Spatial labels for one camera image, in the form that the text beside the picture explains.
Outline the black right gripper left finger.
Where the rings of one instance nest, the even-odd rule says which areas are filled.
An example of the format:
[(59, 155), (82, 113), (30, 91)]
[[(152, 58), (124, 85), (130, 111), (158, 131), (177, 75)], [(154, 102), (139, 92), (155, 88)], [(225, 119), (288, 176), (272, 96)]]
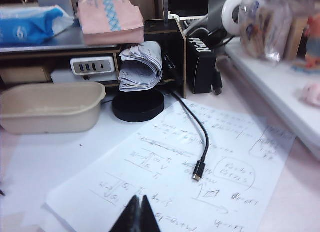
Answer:
[(121, 213), (111, 232), (140, 232), (141, 231), (140, 200), (134, 195)]

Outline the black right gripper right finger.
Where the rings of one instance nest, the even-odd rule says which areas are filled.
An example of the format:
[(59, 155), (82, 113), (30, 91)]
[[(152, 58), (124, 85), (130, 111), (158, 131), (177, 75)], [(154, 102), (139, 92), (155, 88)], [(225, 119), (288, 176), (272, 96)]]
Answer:
[(156, 217), (146, 195), (143, 196), (140, 214), (140, 230), (142, 232), (160, 232)]

